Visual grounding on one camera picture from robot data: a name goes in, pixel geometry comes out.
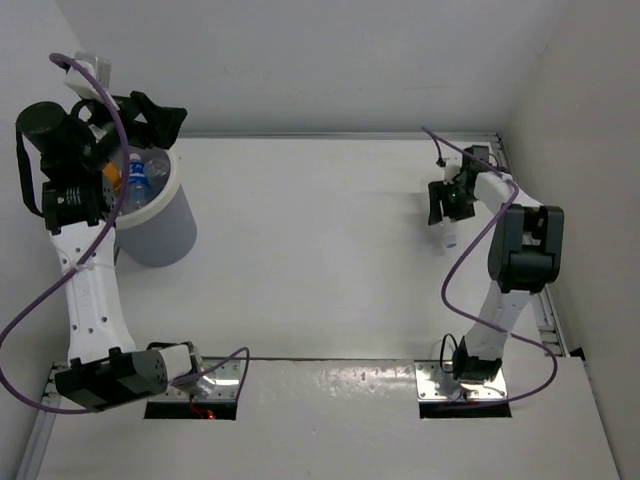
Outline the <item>orange juice bottle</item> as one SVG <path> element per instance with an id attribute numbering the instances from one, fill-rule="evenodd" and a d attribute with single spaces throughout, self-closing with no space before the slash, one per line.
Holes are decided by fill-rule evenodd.
<path id="1" fill-rule="evenodd" d="M 122 187 L 122 174 L 120 169 L 113 162 L 109 162 L 102 172 L 105 178 L 109 181 L 113 190 L 116 193 L 119 193 Z"/>

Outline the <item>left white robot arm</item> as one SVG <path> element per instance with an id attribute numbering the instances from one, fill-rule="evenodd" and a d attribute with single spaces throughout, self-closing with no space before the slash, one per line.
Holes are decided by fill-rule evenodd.
<path id="1" fill-rule="evenodd" d="M 23 201 L 45 222 L 69 310 L 68 366 L 54 384 L 81 410 L 108 410 L 171 384 L 187 389 L 198 370 L 192 343 L 140 350 L 128 331 L 115 273 L 116 197 L 103 172 L 129 146 L 172 147 L 186 116 L 134 91 L 112 108 L 83 99 L 66 112 L 38 102 L 16 120 Z"/>

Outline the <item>blue label water bottle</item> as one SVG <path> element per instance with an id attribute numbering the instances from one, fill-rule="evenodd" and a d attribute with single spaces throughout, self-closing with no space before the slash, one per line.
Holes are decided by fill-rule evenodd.
<path id="1" fill-rule="evenodd" d="M 144 208 L 151 200 L 152 189 L 142 158 L 132 153 L 129 157 L 129 176 L 126 195 L 122 205 L 124 214 L 131 214 Z"/>
<path id="2" fill-rule="evenodd" d="M 145 163 L 145 173 L 150 182 L 165 181 L 171 171 L 171 161 L 165 157 L 156 157 Z"/>

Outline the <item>clear crushed bottle white cap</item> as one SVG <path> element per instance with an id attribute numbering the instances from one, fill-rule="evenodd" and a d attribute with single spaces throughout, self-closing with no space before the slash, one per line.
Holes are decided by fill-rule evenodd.
<path id="1" fill-rule="evenodd" d="M 444 218 L 440 223 L 430 226 L 433 249 L 437 255 L 445 255 L 457 246 L 457 223 Z"/>

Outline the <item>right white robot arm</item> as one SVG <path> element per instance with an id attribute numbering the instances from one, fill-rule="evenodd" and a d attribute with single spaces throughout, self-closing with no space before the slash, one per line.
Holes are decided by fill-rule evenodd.
<path id="1" fill-rule="evenodd" d="M 477 203 L 494 216 L 489 291 L 480 313 L 467 316 L 474 325 L 457 344 L 450 367 L 452 377 L 467 384 L 495 379 L 522 310 L 557 279 L 561 266 L 563 209 L 530 197 L 490 158 L 487 147 L 468 147 L 459 159 L 438 160 L 443 178 L 427 184 L 427 225 L 443 246 L 455 244 L 453 226 L 474 217 Z"/>

